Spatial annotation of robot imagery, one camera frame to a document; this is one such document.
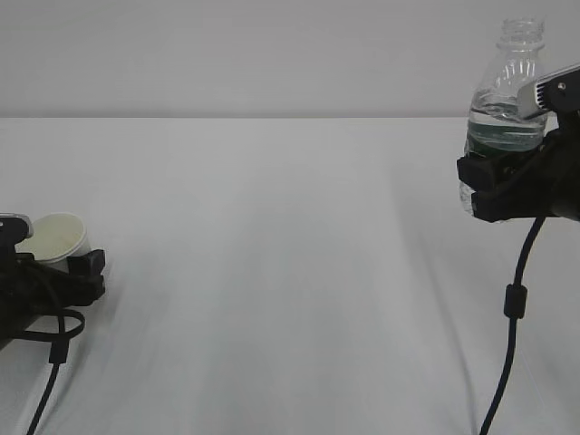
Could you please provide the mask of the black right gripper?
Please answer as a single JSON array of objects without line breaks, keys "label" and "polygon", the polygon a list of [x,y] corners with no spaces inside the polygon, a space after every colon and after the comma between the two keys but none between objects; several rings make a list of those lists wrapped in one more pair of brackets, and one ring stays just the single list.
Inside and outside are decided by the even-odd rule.
[{"label": "black right gripper", "polygon": [[472,190],[474,218],[579,221],[579,110],[557,114],[556,120],[543,147],[490,157],[469,153],[457,160],[459,181]]}]

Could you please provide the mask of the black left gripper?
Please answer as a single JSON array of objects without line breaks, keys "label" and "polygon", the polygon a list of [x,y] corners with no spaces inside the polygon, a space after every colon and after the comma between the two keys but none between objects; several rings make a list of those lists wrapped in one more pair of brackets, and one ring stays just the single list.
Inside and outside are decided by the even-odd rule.
[{"label": "black left gripper", "polygon": [[[1,347],[14,340],[48,343],[54,352],[69,350],[64,326],[64,306],[90,306],[105,293],[105,251],[93,249],[66,257],[68,271],[43,266],[31,254],[1,248]],[[37,318],[57,318],[56,333],[27,329]]]}]

